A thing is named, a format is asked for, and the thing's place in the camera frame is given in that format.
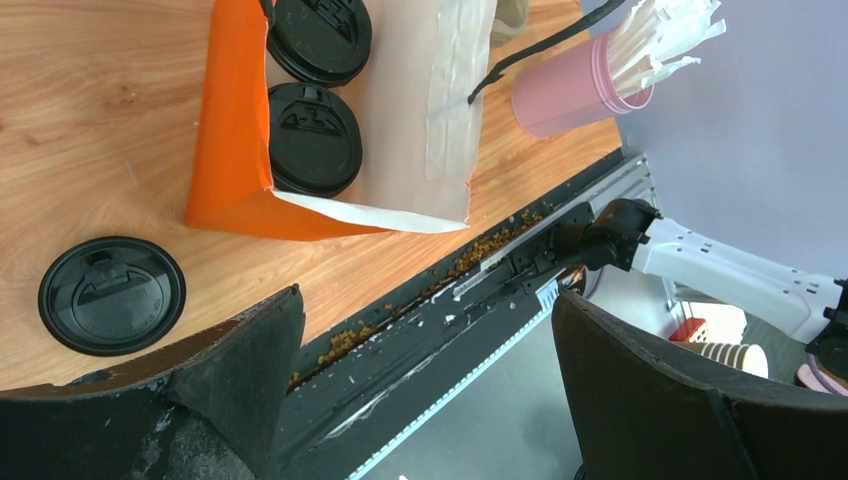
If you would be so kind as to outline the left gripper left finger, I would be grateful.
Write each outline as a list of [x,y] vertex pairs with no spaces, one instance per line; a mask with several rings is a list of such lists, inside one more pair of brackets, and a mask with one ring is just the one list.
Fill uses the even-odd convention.
[[5,479],[259,479],[305,327],[298,286],[66,385],[1,394]]

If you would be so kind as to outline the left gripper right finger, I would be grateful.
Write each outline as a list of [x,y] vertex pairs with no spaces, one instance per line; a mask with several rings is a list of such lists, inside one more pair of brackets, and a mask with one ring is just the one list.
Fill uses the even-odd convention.
[[591,479],[843,479],[847,401],[727,367],[573,294],[551,317]]

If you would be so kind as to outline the black coffee cup lid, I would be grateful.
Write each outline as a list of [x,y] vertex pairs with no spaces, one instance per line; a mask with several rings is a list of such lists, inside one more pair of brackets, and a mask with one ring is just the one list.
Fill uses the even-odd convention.
[[363,146],[357,119],[335,92],[307,82],[268,90],[269,160],[274,187],[333,198],[360,172]]

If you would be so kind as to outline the orange paper bag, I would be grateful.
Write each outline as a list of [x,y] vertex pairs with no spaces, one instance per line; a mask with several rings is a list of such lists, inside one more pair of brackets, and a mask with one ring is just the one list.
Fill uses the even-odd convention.
[[218,1],[185,223],[312,241],[467,227],[494,1]]

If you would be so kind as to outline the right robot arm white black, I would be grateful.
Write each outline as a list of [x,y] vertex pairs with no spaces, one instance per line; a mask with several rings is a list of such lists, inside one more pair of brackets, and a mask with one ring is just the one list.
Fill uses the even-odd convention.
[[847,282],[778,264],[698,234],[643,200],[614,199],[588,223],[559,223],[549,247],[563,264],[668,278],[741,308],[805,344],[847,376]]

